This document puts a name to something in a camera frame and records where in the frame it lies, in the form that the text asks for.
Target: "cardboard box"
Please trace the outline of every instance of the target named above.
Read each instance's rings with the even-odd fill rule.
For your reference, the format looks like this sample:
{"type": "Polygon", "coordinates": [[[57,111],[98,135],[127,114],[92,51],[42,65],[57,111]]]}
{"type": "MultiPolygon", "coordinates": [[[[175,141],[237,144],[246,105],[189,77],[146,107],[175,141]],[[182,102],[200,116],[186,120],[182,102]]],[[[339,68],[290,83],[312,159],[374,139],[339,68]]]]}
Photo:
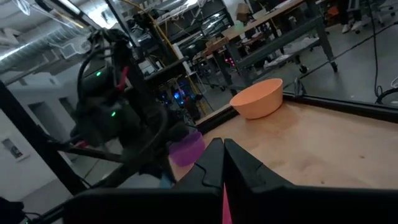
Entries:
{"type": "Polygon", "coordinates": [[[248,14],[250,14],[250,8],[246,3],[239,3],[236,8],[236,20],[241,22],[248,21],[248,14]]]}

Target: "purple cup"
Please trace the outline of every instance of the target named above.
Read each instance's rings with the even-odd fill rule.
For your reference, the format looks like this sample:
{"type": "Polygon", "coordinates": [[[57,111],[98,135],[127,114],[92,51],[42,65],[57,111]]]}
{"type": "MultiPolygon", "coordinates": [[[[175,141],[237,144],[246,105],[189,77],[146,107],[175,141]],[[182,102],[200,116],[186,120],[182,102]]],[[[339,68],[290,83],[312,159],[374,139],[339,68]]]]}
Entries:
{"type": "Polygon", "coordinates": [[[169,146],[170,158],[179,166],[187,166],[199,159],[205,148],[203,136],[194,131],[169,146]]]}

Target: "wooden table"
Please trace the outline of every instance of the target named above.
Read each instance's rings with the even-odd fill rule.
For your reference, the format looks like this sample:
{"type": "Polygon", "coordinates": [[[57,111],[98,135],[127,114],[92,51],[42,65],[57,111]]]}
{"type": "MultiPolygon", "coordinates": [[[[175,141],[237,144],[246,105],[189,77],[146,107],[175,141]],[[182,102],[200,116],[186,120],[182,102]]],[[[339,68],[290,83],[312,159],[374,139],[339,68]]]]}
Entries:
{"type": "MultiPolygon", "coordinates": [[[[296,103],[252,121],[237,116],[205,135],[232,138],[297,185],[398,188],[398,124],[296,103]]],[[[178,178],[190,167],[173,165],[178,178]]]]}

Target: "workbench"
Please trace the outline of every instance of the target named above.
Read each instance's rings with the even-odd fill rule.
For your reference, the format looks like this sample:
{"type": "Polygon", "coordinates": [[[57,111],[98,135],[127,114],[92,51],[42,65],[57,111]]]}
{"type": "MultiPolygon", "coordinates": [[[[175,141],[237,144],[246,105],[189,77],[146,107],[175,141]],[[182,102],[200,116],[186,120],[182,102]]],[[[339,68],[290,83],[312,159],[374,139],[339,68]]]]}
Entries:
{"type": "MultiPolygon", "coordinates": [[[[214,58],[222,72],[224,79],[226,81],[226,87],[231,90],[231,93],[236,94],[236,90],[242,90],[246,87],[252,85],[254,81],[266,75],[266,73],[271,70],[278,68],[280,64],[285,63],[289,60],[297,60],[299,62],[298,55],[301,54],[304,50],[311,49],[314,46],[320,45],[331,64],[333,71],[337,72],[337,64],[335,62],[335,56],[333,55],[327,34],[325,32],[325,25],[323,24],[323,16],[319,12],[319,7],[315,4],[315,1],[312,0],[288,0],[284,2],[282,5],[277,6],[275,9],[271,10],[268,13],[263,13],[256,15],[257,19],[254,22],[251,22],[244,26],[243,28],[238,28],[236,25],[232,26],[222,32],[224,37],[221,40],[218,40],[213,43],[213,45],[208,46],[206,49],[206,54],[213,54],[214,58]],[[249,31],[253,28],[261,26],[263,23],[270,21],[272,18],[282,15],[286,12],[291,11],[292,9],[298,7],[299,5],[306,3],[309,10],[309,15],[311,18],[307,20],[305,23],[295,27],[291,31],[283,34],[280,37],[276,37],[268,44],[259,47],[257,50],[253,51],[251,54],[241,57],[238,52],[238,46],[236,45],[236,39],[241,34],[244,34],[246,31],[249,31]],[[296,52],[289,54],[287,58],[281,60],[277,65],[266,68],[261,74],[250,75],[250,67],[261,60],[265,60],[265,58],[275,52],[276,50],[282,49],[283,46],[291,43],[295,39],[309,33],[312,30],[316,30],[318,38],[314,39],[312,43],[306,45],[305,47],[298,49],[296,52]],[[222,56],[219,55],[218,50],[222,47],[226,46],[229,53],[231,54],[237,71],[244,81],[244,86],[234,86],[231,81],[231,76],[227,73],[224,68],[224,61],[222,56]]],[[[308,72],[307,69],[301,71],[302,73],[308,72]]]]}
{"type": "MultiPolygon", "coordinates": [[[[285,102],[265,118],[237,116],[204,138],[233,139],[297,185],[397,189],[397,136],[394,123],[285,102]]],[[[189,171],[172,167],[177,179],[189,171]]]]}

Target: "orange bowl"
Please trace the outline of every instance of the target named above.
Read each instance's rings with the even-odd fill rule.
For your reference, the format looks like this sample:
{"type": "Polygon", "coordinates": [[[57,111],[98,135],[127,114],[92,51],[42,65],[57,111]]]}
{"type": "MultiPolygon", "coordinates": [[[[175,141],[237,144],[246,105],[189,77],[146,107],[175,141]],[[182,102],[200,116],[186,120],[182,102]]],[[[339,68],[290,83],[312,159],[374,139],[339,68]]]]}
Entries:
{"type": "Polygon", "coordinates": [[[230,105],[244,118],[267,116],[282,104],[283,81],[271,78],[250,86],[235,95],[230,105]]]}

